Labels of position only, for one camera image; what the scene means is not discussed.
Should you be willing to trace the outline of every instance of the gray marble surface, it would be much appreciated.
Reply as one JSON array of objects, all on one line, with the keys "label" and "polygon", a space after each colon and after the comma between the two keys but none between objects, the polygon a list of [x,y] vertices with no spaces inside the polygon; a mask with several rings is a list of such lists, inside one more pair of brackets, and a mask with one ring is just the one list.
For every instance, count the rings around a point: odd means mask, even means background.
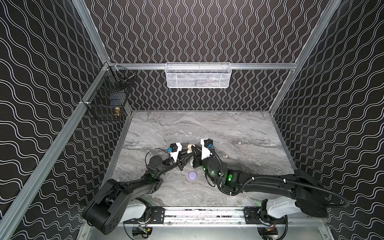
[{"label": "gray marble surface", "polygon": [[[288,158],[267,112],[134,112],[113,178],[130,181],[145,173],[144,157],[153,148],[167,149],[181,142],[198,144],[213,139],[216,152],[229,168],[256,174],[293,173]],[[166,156],[152,151],[153,155]],[[188,173],[196,171],[197,180]],[[184,171],[173,169],[163,176],[161,188],[143,199],[163,206],[258,206],[271,194],[250,192],[227,196],[210,187],[201,168],[189,164]]]}]

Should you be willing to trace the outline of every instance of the wavy patterned wall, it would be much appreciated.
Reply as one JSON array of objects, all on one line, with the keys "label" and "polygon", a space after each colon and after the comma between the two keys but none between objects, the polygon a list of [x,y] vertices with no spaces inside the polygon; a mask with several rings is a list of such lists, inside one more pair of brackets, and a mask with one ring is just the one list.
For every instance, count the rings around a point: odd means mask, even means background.
[{"label": "wavy patterned wall", "polygon": [[11,239],[76,239],[123,125],[84,115]]},{"label": "wavy patterned wall", "polygon": [[337,240],[384,239],[383,32],[384,1],[342,1],[275,114],[296,166],[351,201]]},{"label": "wavy patterned wall", "polygon": [[292,63],[327,0],[86,0],[115,63]]},{"label": "wavy patterned wall", "polygon": [[0,0],[0,219],[101,68],[69,0]]},{"label": "wavy patterned wall", "polygon": [[269,110],[289,70],[232,71],[228,88],[168,88],[164,71],[139,71],[129,104],[140,110]]}]

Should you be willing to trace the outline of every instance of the item in black basket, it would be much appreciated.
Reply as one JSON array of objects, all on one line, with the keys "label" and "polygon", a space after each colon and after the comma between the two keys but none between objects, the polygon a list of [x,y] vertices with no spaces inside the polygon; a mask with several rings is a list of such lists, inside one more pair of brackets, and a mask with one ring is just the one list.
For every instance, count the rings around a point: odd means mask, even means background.
[{"label": "item in black basket", "polygon": [[119,108],[119,107],[115,108],[115,115],[116,115],[116,117],[120,116],[120,111],[121,111],[121,108]]}]

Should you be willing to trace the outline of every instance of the purple round object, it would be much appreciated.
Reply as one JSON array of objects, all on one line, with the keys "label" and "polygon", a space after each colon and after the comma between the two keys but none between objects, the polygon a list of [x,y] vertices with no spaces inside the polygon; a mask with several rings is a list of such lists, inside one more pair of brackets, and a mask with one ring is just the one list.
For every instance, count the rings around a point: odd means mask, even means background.
[{"label": "purple round object", "polygon": [[190,180],[195,180],[197,178],[197,173],[194,171],[189,172],[188,177]]}]

